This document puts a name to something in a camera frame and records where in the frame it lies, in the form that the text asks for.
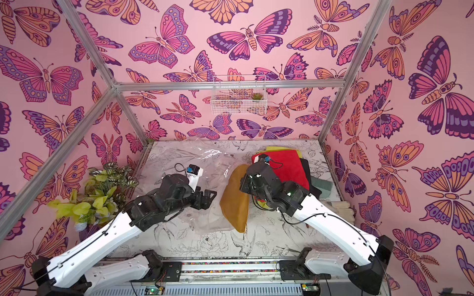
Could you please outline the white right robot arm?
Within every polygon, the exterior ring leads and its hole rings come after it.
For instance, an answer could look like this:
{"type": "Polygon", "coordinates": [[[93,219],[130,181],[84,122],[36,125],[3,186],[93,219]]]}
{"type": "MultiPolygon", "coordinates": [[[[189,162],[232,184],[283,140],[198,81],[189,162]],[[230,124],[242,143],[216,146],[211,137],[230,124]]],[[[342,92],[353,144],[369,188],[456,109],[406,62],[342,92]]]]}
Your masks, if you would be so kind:
{"type": "Polygon", "coordinates": [[[350,282],[367,294],[380,293],[387,279],[386,270],[394,247],[392,239],[366,233],[331,211],[299,184],[280,181],[264,160],[247,168],[240,190],[265,201],[283,220],[294,218],[294,224],[307,224],[323,234],[348,255],[342,269],[350,282]]]}

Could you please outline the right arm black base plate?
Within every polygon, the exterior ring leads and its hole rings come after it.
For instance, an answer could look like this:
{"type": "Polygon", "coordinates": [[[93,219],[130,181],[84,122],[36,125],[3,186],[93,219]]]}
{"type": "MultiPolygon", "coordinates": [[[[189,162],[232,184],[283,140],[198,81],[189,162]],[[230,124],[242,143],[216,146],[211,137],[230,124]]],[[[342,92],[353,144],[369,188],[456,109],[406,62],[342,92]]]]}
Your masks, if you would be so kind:
{"type": "Polygon", "coordinates": [[[280,272],[280,278],[283,281],[315,281],[330,280],[330,274],[315,274],[310,271],[303,263],[297,260],[280,260],[276,264],[276,269],[280,272]]]}

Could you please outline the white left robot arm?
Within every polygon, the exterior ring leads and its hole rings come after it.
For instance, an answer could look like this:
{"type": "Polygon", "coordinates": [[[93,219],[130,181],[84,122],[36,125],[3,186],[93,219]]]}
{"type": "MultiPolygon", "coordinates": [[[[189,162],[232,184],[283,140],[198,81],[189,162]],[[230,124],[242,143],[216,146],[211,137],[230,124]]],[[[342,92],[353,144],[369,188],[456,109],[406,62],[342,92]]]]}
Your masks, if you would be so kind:
{"type": "Polygon", "coordinates": [[[186,208],[207,210],[217,193],[201,190],[198,176],[167,175],[159,188],[129,202],[106,226],[65,253],[32,265],[38,296],[90,296],[124,281],[155,280],[162,262],[152,250],[98,266],[104,257],[149,228],[171,221],[186,208]]]}

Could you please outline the red garment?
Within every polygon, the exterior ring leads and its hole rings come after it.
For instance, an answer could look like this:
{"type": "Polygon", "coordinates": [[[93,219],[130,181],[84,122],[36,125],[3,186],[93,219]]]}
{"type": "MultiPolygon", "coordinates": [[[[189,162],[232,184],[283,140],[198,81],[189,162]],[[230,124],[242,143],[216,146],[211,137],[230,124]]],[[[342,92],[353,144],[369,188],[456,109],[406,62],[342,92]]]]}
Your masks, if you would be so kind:
{"type": "Polygon", "coordinates": [[[257,162],[257,159],[265,154],[270,157],[269,165],[279,177],[281,182],[294,181],[295,183],[308,190],[309,184],[306,180],[304,170],[301,165],[300,158],[296,151],[286,150],[278,152],[259,152],[252,156],[252,163],[257,162]]]}

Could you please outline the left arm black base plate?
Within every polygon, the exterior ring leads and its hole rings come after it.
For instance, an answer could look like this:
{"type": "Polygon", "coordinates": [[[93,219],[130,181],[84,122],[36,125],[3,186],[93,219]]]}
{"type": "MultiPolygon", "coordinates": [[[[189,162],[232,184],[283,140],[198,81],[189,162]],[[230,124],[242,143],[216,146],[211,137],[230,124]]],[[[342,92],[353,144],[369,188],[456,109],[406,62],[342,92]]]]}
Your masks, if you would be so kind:
{"type": "Polygon", "coordinates": [[[149,271],[132,282],[179,282],[183,263],[181,261],[149,263],[149,271]]]}

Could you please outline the clear plastic vacuum bag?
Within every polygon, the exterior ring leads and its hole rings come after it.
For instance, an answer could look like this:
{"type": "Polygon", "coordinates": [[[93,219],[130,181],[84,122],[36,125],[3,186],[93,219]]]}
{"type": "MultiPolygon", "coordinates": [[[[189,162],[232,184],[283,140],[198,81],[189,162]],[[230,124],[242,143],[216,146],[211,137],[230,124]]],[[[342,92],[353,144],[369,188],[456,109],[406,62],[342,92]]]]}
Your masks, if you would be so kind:
{"type": "Polygon", "coordinates": [[[134,195],[157,189],[165,175],[179,173],[182,167],[196,165],[203,170],[197,181],[202,191],[217,193],[207,210],[187,208],[177,217],[197,234],[231,231],[234,227],[224,217],[220,200],[234,169],[250,164],[252,156],[265,150],[262,141],[164,141],[151,146],[145,163],[139,169],[139,185],[134,195]]]}

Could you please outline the dark grey garment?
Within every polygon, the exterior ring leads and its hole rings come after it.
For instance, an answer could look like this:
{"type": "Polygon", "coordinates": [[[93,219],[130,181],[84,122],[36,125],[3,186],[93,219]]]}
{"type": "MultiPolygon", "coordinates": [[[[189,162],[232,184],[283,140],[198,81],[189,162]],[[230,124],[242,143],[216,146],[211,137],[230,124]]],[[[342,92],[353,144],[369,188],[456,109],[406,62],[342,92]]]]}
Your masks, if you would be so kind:
{"type": "Polygon", "coordinates": [[[308,191],[313,195],[315,196],[317,199],[320,198],[320,195],[322,193],[322,191],[318,188],[316,188],[313,184],[312,184],[312,176],[311,176],[311,170],[310,170],[310,166],[309,166],[309,162],[306,160],[306,159],[300,159],[301,161],[301,165],[302,165],[302,168],[304,170],[304,174],[306,176],[306,180],[309,184],[309,188],[308,188],[308,191]]]}

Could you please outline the yellow garment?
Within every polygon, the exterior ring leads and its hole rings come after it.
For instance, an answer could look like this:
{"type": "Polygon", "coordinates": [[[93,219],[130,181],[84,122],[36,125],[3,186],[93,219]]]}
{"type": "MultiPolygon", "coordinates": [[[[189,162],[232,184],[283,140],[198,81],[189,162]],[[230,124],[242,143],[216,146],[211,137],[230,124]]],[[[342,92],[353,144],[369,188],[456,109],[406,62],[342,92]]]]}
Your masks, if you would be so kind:
{"type": "Polygon", "coordinates": [[[302,153],[300,150],[294,149],[294,148],[286,148],[286,147],[280,147],[280,146],[267,146],[265,149],[265,152],[278,152],[278,151],[286,151],[286,150],[294,150],[296,151],[298,157],[302,159],[302,153]]]}

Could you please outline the brown garment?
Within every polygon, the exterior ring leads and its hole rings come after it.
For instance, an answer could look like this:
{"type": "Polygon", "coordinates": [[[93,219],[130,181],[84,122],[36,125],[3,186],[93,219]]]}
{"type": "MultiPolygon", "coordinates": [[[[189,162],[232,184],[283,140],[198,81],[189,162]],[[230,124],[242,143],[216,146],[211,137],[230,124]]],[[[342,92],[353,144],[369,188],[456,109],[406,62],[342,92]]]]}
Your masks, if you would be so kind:
{"type": "Polygon", "coordinates": [[[223,216],[239,233],[245,232],[249,213],[250,195],[240,190],[241,179],[248,167],[249,165],[242,164],[233,170],[220,200],[223,216]]]}

